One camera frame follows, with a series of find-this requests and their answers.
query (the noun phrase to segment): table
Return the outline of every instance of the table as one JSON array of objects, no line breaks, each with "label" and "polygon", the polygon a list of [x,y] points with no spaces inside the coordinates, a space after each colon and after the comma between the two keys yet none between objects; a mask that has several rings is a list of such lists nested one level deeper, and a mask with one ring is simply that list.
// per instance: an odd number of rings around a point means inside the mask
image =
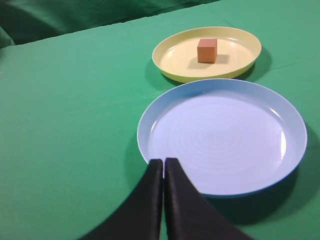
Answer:
[{"label": "table", "polygon": [[146,169],[140,116],[177,84],[152,51],[205,26],[261,40],[256,65],[239,78],[291,101],[308,130],[305,157],[283,182],[210,201],[257,240],[320,239],[319,9],[318,0],[221,0],[1,49],[0,239],[75,240],[121,204]]}]

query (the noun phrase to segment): green backdrop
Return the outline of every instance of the green backdrop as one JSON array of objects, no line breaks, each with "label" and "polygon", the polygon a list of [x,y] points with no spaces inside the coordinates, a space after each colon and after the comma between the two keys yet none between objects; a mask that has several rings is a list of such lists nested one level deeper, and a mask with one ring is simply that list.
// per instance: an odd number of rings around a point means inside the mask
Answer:
[{"label": "green backdrop", "polygon": [[0,48],[217,0],[2,0]]}]

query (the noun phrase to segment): orange cube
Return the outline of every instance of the orange cube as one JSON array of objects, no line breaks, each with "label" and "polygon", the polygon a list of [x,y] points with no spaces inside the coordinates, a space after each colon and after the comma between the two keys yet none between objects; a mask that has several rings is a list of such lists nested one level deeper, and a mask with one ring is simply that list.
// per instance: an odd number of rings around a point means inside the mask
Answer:
[{"label": "orange cube", "polygon": [[217,39],[200,39],[198,47],[198,63],[213,64],[217,59]]}]

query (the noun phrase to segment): light blue plate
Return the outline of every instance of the light blue plate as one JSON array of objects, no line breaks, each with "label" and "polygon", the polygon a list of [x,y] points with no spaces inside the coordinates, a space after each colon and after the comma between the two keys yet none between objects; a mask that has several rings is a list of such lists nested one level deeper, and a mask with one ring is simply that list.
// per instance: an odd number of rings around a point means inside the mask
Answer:
[{"label": "light blue plate", "polygon": [[290,174],[307,146],[305,123],[278,93],[235,79],[177,86],[143,113],[137,141],[143,158],[178,158],[199,192],[236,197]]}]

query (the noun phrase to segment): plate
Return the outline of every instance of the plate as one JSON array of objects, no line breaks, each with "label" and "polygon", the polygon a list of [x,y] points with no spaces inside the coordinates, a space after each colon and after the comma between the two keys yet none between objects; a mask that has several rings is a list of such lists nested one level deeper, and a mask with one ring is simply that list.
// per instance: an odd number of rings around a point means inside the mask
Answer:
[{"label": "plate", "polygon": [[[215,63],[198,63],[200,39],[217,39]],[[233,27],[195,28],[168,37],[156,46],[152,59],[163,75],[181,83],[211,78],[234,78],[247,71],[261,52],[259,39]]]},{"label": "plate", "polygon": [[143,113],[139,150],[150,159],[178,158],[200,193],[237,197],[290,174],[307,146],[305,123],[278,93],[236,79],[177,86]]}]

